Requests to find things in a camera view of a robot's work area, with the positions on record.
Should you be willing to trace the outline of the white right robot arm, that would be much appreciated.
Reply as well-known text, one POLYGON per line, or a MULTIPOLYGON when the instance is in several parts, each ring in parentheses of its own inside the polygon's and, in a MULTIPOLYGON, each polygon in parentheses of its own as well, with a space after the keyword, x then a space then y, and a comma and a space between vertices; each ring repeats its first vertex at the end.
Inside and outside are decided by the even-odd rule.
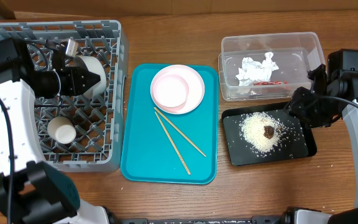
POLYGON ((307 73, 309 89, 297 88, 286 105, 289 114, 308 128, 328 127, 343 119, 351 140, 356 172, 354 208, 330 215, 309 208, 290 208, 281 223, 358 223, 358 71, 335 69, 330 75, 325 65, 307 73))

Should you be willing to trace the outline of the wooden chopstick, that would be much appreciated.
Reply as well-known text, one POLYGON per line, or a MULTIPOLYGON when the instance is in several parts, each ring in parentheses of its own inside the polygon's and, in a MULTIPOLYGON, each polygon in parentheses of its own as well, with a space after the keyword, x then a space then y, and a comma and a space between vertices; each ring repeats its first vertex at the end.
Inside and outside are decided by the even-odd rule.
POLYGON ((171 138, 169 132, 167 131, 165 125, 163 124, 163 122, 162 122, 160 116, 158 115, 158 113, 157 113, 156 111, 155 111, 154 113, 155 113, 155 115, 156 115, 156 117, 157 117, 157 119, 158 119, 158 121, 159 121, 159 123, 160 123, 160 125, 161 125, 161 127, 162 127, 162 129, 163 129, 163 131, 164 131, 164 133, 166 134, 168 140, 170 141, 170 144, 171 144, 172 147, 174 148, 174 150, 175 150, 175 152, 176 152, 176 154, 177 154, 179 160, 181 161, 181 163, 182 163, 184 169, 186 170, 186 173, 187 173, 188 175, 191 175, 191 172, 190 172, 190 170, 189 170, 189 168, 188 168, 186 162, 183 160, 183 158, 182 158, 182 156, 181 156, 179 150, 177 149, 175 143, 173 142, 173 140, 172 140, 172 138, 171 138))
POLYGON ((154 107, 154 110, 165 120, 168 122, 170 126, 172 126, 182 137, 184 137, 203 157, 206 157, 206 154, 186 135, 184 134, 180 129, 177 128, 177 126, 171 122, 157 107, 154 107))

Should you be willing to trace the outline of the grey shallow bowl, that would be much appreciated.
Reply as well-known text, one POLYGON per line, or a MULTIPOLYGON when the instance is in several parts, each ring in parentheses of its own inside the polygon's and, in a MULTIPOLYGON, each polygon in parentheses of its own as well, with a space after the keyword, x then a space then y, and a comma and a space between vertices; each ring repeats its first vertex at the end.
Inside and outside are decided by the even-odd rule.
POLYGON ((107 78, 104 68, 97 58, 92 56, 76 56, 74 64, 76 67, 83 68, 92 75, 97 75, 99 77, 99 82, 85 91, 83 94, 85 97, 91 99, 96 95, 104 93, 107 88, 107 78))

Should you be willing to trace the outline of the brown food scrap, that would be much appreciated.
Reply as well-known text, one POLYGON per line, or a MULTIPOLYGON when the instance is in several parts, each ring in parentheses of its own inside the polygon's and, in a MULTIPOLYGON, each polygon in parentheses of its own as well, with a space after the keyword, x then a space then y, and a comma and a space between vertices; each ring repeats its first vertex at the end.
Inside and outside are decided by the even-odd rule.
POLYGON ((272 139, 274 137, 275 129, 272 126, 264 126, 264 136, 267 139, 272 139))

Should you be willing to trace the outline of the grey plastic dish rack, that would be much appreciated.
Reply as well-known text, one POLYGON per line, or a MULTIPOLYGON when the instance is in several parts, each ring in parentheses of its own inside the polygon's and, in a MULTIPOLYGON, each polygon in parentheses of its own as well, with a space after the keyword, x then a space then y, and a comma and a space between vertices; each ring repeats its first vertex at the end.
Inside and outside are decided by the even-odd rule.
POLYGON ((53 52, 48 40, 78 43, 77 55, 98 60, 106 74, 106 89, 92 97, 59 96, 35 101, 35 126, 47 162, 65 172, 113 172, 121 162, 123 125, 122 102, 127 77, 129 43, 116 20, 5 22, 0 23, 0 40, 29 41, 35 69, 51 71, 53 52), (76 131, 75 139, 62 144, 51 138, 49 122, 59 116, 68 118, 76 131))

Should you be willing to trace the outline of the teal plastic tray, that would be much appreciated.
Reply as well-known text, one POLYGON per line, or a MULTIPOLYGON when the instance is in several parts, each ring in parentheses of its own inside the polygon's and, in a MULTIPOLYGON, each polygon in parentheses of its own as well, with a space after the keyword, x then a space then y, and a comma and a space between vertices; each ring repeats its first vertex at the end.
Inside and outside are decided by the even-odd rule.
POLYGON ((163 68, 164 64, 145 63, 136 67, 132 73, 121 172, 132 181, 208 184, 215 178, 217 171, 218 74, 209 66, 193 66, 204 81, 202 102, 186 114, 163 113, 206 157, 159 115, 191 172, 188 175, 154 113, 156 105, 150 95, 150 84, 163 68))

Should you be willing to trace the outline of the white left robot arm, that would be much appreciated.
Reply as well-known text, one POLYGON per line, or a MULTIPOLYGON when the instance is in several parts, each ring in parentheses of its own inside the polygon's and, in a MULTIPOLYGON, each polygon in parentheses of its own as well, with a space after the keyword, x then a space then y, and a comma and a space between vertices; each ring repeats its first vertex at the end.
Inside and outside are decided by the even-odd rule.
POLYGON ((73 181, 46 162, 34 114, 38 97, 103 92, 104 67, 77 56, 71 41, 45 45, 51 70, 35 69, 27 41, 0 41, 0 212, 8 223, 114 223, 107 208, 80 199, 73 181))

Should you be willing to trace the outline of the white paper cup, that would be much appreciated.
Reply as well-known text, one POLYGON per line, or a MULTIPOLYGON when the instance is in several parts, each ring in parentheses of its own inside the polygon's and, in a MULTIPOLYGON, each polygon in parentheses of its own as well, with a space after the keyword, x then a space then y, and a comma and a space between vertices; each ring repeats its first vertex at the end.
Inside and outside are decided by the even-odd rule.
POLYGON ((49 136, 62 144, 71 143, 76 138, 76 130, 72 122, 63 116, 53 118, 47 126, 49 136))

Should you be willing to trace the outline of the clear plastic bin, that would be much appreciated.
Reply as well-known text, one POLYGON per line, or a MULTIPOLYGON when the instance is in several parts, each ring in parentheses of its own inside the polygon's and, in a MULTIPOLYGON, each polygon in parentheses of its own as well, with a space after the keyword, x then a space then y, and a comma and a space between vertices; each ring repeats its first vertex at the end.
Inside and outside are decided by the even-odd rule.
POLYGON ((219 81, 226 101, 289 98, 299 87, 309 88, 307 72, 325 62, 318 36, 313 32, 241 35, 223 38, 219 55, 219 81), (262 62, 266 52, 279 69, 270 81, 286 85, 239 86, 236 75, 244 57, 262 62))

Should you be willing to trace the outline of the white napkin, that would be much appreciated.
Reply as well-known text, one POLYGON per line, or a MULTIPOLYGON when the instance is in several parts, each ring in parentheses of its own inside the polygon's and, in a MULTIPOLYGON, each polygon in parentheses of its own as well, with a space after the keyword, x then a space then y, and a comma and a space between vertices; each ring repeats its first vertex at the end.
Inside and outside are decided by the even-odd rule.
POLYGON ((279 69, 278 65, 272 60, 273 52, 266 52, 262 62, 255 61, 251 57, 242 59, 241 67, 238 68, 236 78, 239 86, 249 86, 259 82, 269 82, 272 72, 279 69))

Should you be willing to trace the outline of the red snack wrapper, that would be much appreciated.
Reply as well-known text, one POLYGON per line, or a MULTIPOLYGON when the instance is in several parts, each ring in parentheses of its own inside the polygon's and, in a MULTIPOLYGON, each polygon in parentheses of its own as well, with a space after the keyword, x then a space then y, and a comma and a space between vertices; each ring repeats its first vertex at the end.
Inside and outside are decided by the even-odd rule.
POLYGON ((269 82, 256 82, 253 83, 253 86, 263 86, 263 85, 286 85, 288 84, 287 82, 279 82, 279 81, 269 81, 269 82))

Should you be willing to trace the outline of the large white round plate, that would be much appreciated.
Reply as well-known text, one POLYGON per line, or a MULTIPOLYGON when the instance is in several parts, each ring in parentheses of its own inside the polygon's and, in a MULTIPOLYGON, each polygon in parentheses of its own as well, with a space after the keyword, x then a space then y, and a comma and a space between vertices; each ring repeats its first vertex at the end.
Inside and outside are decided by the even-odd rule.
POLYGON ((186 65, 169 65, 159 70, 153 79, 162 75, 179 75, 183 77, 188 83, 189 95, 182 106, 178 108, 166 108, 157 105, 160 110, 170 114, 185 114, 193 111, 202 102, 205 93, 205 85, 201 75, 195 69, 186 65))

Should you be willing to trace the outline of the pile of rice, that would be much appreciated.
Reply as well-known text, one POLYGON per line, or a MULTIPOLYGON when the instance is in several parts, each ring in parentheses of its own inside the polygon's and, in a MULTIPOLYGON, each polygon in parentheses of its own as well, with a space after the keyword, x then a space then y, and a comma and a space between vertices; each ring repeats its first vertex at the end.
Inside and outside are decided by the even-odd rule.
POLYGON ((278 147, 288 130, 278 119, 265 112, 246 114, 239 127, 241 139, 248 142, 253 151, 261 154, 270 153, 278 147), (275 133, 272 139, 264 136, 264 126, 274 127, 275 133))

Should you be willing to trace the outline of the pink bowl with rice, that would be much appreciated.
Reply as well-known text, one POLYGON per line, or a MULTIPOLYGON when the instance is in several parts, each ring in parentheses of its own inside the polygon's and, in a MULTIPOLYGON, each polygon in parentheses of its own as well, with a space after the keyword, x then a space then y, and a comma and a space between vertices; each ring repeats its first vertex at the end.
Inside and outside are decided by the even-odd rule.
POLYGON ((152 80, 150 91, 156 105, 178 108, 188 99, 189 86, 179 75, 162 75, 152 80))

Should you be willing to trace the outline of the black plastic tray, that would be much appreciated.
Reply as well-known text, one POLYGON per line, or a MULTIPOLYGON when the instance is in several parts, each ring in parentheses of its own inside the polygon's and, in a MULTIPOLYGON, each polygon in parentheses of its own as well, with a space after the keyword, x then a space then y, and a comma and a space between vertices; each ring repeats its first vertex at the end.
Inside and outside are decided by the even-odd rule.
POLYGON ((231 164, 244 166, 266 162, 283 161, 311 157, 316 154, 317 147, 310 129, 301 121, 288 114, 284 109, 285 102, 269 105, 251 106, 226 110, 222 113, 224 135, 231 164), (287 128, 282 142, 267 154, 261 154, 251 149, 251 145, 240 137, 239 123, 246 114, 265 112, 278 119, 287 128))

